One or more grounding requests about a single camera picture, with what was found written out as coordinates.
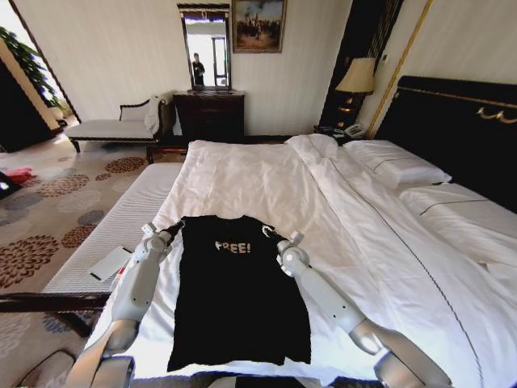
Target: carpet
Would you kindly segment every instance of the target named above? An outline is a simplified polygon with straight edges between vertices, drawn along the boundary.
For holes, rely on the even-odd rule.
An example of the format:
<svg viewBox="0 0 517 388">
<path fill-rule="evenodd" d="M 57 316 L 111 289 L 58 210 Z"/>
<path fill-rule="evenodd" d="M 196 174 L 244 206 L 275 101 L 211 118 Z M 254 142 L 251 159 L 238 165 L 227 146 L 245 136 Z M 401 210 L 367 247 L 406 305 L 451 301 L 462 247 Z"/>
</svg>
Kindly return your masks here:
<svg viewBox="0 0 517 388">
<path fill-rule="evenodd" d="M 147 166 L 144 145 L 91 142 L 82 150 L 76 154 L 58 135 L 0 154 L 0 170 L 30 167 L 36 176 L 0 200 L 0 293 L 41 291 Z M 50 315 L 0 314 L 0 386 L 14 386 L 59 348 L 79 354 L 84 343 Z M 62 386 L 71 364 L 67 356 L 53 356 L 26 383 Z"/>
</svg>

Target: picture frame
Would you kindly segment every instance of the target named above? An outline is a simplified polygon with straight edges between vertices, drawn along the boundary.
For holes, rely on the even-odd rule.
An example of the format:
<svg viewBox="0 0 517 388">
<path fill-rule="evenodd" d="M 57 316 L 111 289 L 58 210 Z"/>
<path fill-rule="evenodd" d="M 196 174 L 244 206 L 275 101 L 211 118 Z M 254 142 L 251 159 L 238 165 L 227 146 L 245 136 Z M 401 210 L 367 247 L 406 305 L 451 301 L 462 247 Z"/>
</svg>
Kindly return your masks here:
<svg viewBox="0 0 517 388">
<path fill-rule="evenodd" d="M 234 53 L 282 53 L 288 0 L 232 0 Z"/>
</svg>

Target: red object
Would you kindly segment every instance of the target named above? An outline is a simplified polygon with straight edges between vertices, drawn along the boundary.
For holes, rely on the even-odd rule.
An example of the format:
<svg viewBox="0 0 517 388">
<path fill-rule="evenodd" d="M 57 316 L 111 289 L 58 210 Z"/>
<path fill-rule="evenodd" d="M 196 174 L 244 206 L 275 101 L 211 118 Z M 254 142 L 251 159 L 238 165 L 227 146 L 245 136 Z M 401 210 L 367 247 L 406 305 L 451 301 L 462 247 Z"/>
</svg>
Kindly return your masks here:
<svg viewBox="0 0 517 388">
<path fill-rule="evenodd" d="M 7 171 L 5 174 L 16 183 L 23 183 L 36 176 L 31 174 L 31 168 L 19 168 L 17 170 Z"/>
</svg>

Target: white wall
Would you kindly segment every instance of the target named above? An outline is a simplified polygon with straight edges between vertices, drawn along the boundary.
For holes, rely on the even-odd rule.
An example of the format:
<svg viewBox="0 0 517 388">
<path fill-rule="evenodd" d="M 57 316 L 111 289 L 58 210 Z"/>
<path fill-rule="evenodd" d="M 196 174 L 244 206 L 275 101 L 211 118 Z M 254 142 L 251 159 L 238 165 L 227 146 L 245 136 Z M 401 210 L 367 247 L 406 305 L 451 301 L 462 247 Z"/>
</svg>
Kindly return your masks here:
<svg viewBox="0 0 517 388">
<path fill-rule="evenodd" d="M 82 120 L 191 87 L 172 0 L 15 2 Z M 350 6 L 290 0 L 281 54 L 232 54 L 247 133 L 307 133 L 319 121 Z"/>
<path fill-rule="evenodd" d="M 390 63 L 377 70 L 376 92 L 365 101 L 359 121 L 370 123 L 424 3 L 404 2 L 385 49 Z M 516 0 L 434 0 L 399 76 L 517 83 L 516 15 Z M 375 128 L 395 89 L 396 84 Z"/>
</svg>

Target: doorway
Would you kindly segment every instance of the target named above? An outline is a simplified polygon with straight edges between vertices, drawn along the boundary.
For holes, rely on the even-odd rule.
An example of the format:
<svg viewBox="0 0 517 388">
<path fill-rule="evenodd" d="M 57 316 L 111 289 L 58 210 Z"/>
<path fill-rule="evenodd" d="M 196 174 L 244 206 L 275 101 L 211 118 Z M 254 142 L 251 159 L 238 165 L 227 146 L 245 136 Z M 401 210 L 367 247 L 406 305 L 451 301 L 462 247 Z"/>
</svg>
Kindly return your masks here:
<svg viewBox="0 0 517 388">
<path fill-rule="evenodd" d="M 16 5 L 0 0 L 0 38 L 53 114 L 60 127 L 78 124 L 79 119 L 68 97 L 49 69 L 40 48 L 20 18 Z"/>
</svg>

